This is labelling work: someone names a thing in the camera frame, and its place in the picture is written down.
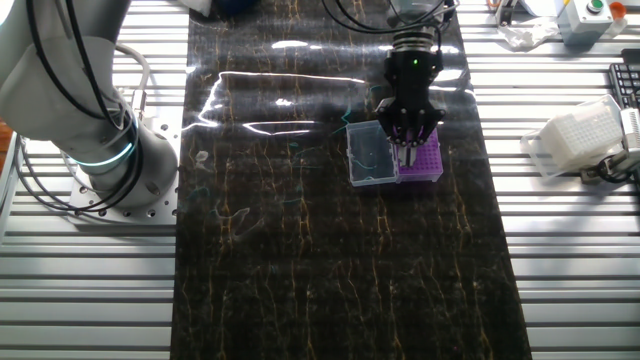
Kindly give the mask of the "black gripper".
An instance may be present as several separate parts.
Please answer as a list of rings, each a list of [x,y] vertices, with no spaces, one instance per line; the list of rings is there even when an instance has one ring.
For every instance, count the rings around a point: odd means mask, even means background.
[[[384,77],[393,95],[380,101],[376,114],[388,140],[398,150],[401,165],[415,163],[419,148],[428,142],[445,115],[429,101],[429,87],[442,69],[440,50],[391,51],[385,59]]]

